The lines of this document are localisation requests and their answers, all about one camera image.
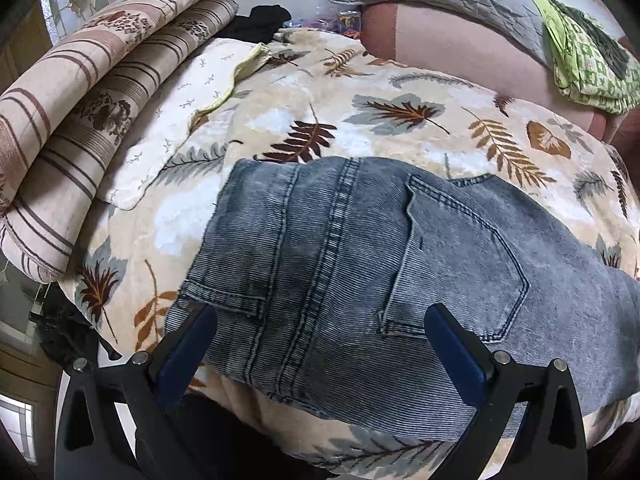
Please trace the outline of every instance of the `folded quilt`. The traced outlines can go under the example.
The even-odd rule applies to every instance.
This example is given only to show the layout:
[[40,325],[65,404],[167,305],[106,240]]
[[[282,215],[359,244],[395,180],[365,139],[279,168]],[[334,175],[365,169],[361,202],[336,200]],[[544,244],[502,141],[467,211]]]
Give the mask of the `folded quilt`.
[[[533,2],[551,38],[554,78],[562,95],[612,114],[626,113],[640,103],[640,63],[634,56],[619,45],[616,49],[624,54],[613,64],[612,53],[603,54],[604,45],[594,40],[606,33],[593,18],[555,0]],[[578,23],[580,17],[593,28]]]
[[50,134],[137,44],[199,0],[117,0],[92,16],[0,96],[0,214]]
[[[640,212],[626,168],[614,149],[580,128],[521,100],[497,108],[494,92],[400,68],[341,36],[286,31],[269,48],[271,60],[209,114],[135,208],[99,200],[90,208],[61,286],[124,356],[153,349],[162,337],[226,176],[254,155],[279,162],[382,156],[447,180],[492,173],[592,247],[597,263],[637,275]],[[209,364],[191,386],[270,434],[285,452],[336,473],[423,480],[450,448],[443,438],[323,420]],[[589,445],[638,418],[639,399],[585,413]],[[511,442],[500,441],[485,477],[498,471]]]
[[169,76],[146,104],[113,157],[96,198],[133,208],[207,114],[231,95],[236,80],[271,57],[263,44],[216,39]]
[[161,83],[236,10],[233,0],[200,0],[137,46],[80,100],[35,157],[0,219],[0,247],[11,263],[37,282],[62,277],[104,172],[132,122]]

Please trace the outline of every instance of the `jeans seam stitching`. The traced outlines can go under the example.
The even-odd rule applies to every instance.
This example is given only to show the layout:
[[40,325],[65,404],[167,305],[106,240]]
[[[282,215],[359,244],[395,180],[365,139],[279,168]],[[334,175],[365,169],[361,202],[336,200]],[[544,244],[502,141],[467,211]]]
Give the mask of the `jeans seam stitching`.
[[300,174],[300,166],[298,165],[294,168],[294,171],[292,172],[289,178],[289,185],[287,186],[287,190],[284,193],[284,197],[282,201],[284,208],[282,212],[282,218],[280,220],[280,231],[278,232],[276,250],[273,253],[273,260],[271,261],[271,269],[269,272],[269,282],[268,282],[269,284],[268,284],[268,288],[266,291],[267,293],[265,294],[265,299],[263,304],[264,310],[262,311],[260,326],[258,327],[254,335],[254,339],[252,341],[252,345],[248,353],[248,359],[247,359],[246,365],[244,366],[244,374],[245,374],[245,377],[247,378],[248,384],[253,384],[251,380],[251,373],[254,369],[257,351],[258,351],[258,348],[260,347],[260,339],[262,337],[262,334],[264,333],[264,327],[266,325],[266,319],[267,319],[266,306],[271,301],[271,297],[273,295],[273,285],[275,282],[276,273],[278,271],[278,263],[280,261],[280,253],[282,252],[282,243],[284,241],[284,234],[287,229],[287,209],[289,205],[289,200],[291,197],[291,193],[293,192],[293,188],[295,187],[296,182],[298,181],[299,174]]
[[[218,296],[231,296],[233,298],[241,298],[242,300],[251,300],[258,304],[265,301],[265,299],[261,296],[250,296],[248,294],[229,294],[222,290],[217,290],[216,288],[202,285],[197,282],[192,282],[191,280],[185,282],[182,285],[182,287],[180,288],[180,293],[206,304],[214,303],[211,299],[212,296],[214,298]],[[230,310],[241,312],[242,314],[251,314],[253,317],[260,317],[261,308],[233,307],[230,308]]]
[[448,180],[448,182],[456,187],[463,188],[467,186],[474,186],[475,184],[482,184],[494,176],[495,175],[493,173],[485,173],[468,178],[452,178],[451,180]]
[[[497,330],[497,331],[494,330],[494,331],[492,331],[490,333],[487,333],[484,336],[478,336],[481,340],[483,340],[485,342],[492,342],[492,341],[498,342],[498,341],[502,340],[506,336],[506,334],[508,333],[511,325],[513,324],[513,321],[515,320],[515,317],[518,315],[518,312],[520,311],[520,307],[522,306],[522,303],[524,302],[524,298],[526,297],[526,295],[527,295],[527,293],[529,291],[529,287],[530,287],[529,280],[524,275],[524,271],[522,269],[522,266],[520,265],[519,261],[516,259],[515,254],[513,254],[513,251],[511,251],[511,248],[507,245],[506,241],[504,240],[504,238],[500,234],[500,231],[498,231],[498,229],[494,225],[492,225],[487,220],[482,218],[478,213],[473,211],[468,206],[465,206],[462,202],[459,202],[458,200],[456,200],[452,196],[449,196],[446,193],[441,192],[440,190],[434,189],[429,184],[421,181],[415,175],[412,175],[407,179],[406,185],[410,189],[412,189],[414,192],[418,192],[418,193],[421,193],[423,195],[427,195],[427,196],[431,197],[432,199],[434,199],[436,202],[439,202],[442,205],[448,206],[450,208],[457,209],[461,213],[466,214],[469,217],[475,219],[477,222],[479,222],[479,224],[484,229],[487,229],[490,232],[492,232],[492,234],[494,234],[494,236],[497,238],[497,240],[500,242],[500,244],[504,248],[505,252],[509,256],[510,260],[512,261],[512,263],[513,263],[513,265],[514,265],[514,267],[516,269],[516,273],[518,274],[518,277],[519,277],[520,283],[521,283],[521,286],[519,287],[520,288],[520,293],[518,295],[518,299],[514,302],[513,307],[510,308],[510,312],[509,312],[508,316],[506,317],[504,323],[502,323],[502,325],[500,327],[498,327],[499,330]],[[412,224],[411,224],[412,228],[411,228],[410,237],[414,233],[414,220],[413,220],[413,218],[411,218],[411,222],[412,222]],[[392,297],[393,297],[393,291],[392,291],[391,296],[389,297],[389,300],[391,300]],[[386,314],[386,311],[388,309],[389,304],[390,304],[390,301],[387,303],[387,307],[385,307],[385,309],[384,309],[384,311],[382,313],[381,320],[384,323],[383,323],[383,326],[381,327],[381,329],[382,329],[383,333],[385,333],[387,335],[390,334],[390,333],[393,333],[391,331],[390,327],[389,327],[389,322],[393,322],[393,323],[397,323],[397,324],[405,325],[405,326],[413,326],[413,327],[418,328],[418,325],[412,325],[411,323],[402,323],[402,322],[395,321],[393,319],[385,319],[385,314]]]
[[[340,227],[340,235],[337,237],[337,240],[335,241],[336,250],[332,250],[335,254],[337,254],[337,248],[339,247],[339,243],[342,238],[341,231],[344,227],[344,217],[345,217],[344,213],[346,212],[351,199],[351,193],[353,191],[353,186],[355,183],[355,175],[359,167],[360,167],[360,159],[350,158],[345,163],[344,167],[342,168],[342,171],[340,172],[340,176],[338,177],[338,183],[334,193],[334,199],[332,201],[331,211],[329,213],[329,219],[330,219],[328,223],[329,228],[328,228],[328,232],[324,240],[324,243],[322,245],[321,254],[318,257],[318,265],[316,267],[316,271],[314,273],[312,282],[309,286],[309,290],[306,295],[305,302],[301,307],[301,317],[300,317],[298,326],[296,328],[296,333],[293,337],[293,341],[291,345],[289,346],[289,349],[287,349],[287,352],[285,354],[285,357],[282,363],[282,368],[276,380],[276,391],[279,395],[283,397],[287,397],[287,395],[283,393],[283,384],[282,384],[284,382],[284,379],[285,379],[284,376],[287,371],[290,372],[290,378],[288,379],[289,384],[287,385],[289,390],[288,396],[293,397],[294,384],[298,376],[298,373],[300,372],[300,368],[302,367],[303,359],[302,358],[299,359],[299,362],[297,365],[291,365],[290,361],[294,355],[299,355],[299,354],[304,355],[306,353],[306,348],[302,348],[302,345],[304,343],[301,342],[301,339],[303,337],[303,334],[305,333],[305,328],[309,324],[309,317],[312,315],[312,313],[310,312],[311,304],[316,304],[318,306],[316,309],[317,312],[314,315],[314,327],[316,325],[316,322],[318,321],[319,306],[322,301],[321,299],[319,301],[316,301],[316,296],[318,296],[318,289],[320,286],[322,286],[322,282],[324,282],[324,289],[322,292],[320,292],[322,297],[324,297],[324,294],[326,293],[326,288],[328,286],[328,282],[331,279],[331,274],[333,272],[333,269],[335,268],[335,264],[337,261],[335,257],[332,258],[332,261],[331,261],[332,268],[329,269],[329,273],[328,273],[329,275],[327,276],[326,266],[329,263],[327,259],[327,253],[330,250],[329,247],[332,241],[332,232],[335,231],[336,226]],[[347,187],[346,199],[344,198],[341,199],[341,195],[345,194],[345,189],[344,189],[345,187]],[[339,220],[337,220],[336,219],[337,208],[340,205],[341,200],[344,202],[344,211],[342,211],[341,213],[342,217]]]

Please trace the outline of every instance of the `denim jeans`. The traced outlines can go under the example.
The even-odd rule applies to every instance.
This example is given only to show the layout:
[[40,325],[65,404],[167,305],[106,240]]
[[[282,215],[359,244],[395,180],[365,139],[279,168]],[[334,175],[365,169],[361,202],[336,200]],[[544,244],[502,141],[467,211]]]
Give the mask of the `denim jeans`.
[[[216,308],[207,358],[280,402],[456,440],[462,404],[424,336],[441,301],[491,351],[564,358],[584,414],[638,391],[639,285],[498,177],[386,158],[240,160],[166,320]],[[512,417],[504,436],[514,436]]]

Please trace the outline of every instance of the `back pocket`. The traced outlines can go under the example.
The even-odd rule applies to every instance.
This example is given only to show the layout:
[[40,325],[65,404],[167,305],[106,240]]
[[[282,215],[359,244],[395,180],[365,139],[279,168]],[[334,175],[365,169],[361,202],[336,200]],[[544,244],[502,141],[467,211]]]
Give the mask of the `back pocket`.
[[387,335],[424,336],[424,313],[442,302],[485,342],[508,333],[529,283],[498,229],[461,191],[434,176],[410,177],[410,236],[380,317]]
[[262,319],[299,165],[239,160],[218,197],[180,291],[220,310]]

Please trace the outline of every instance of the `blue gripper pad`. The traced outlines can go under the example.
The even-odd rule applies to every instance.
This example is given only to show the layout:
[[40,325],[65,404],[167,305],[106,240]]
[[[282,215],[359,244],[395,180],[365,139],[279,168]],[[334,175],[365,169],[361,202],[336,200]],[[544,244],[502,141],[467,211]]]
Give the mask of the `blue gripper pad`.
[[167,410],[180,402],[217,328],[216,309],[204,306],[158,373],[155,397],[163,409]]
[[462,339],[464,329],[441,303],[424,314],[424,333],[462,402],[476,409],[486,402],[487,377]]

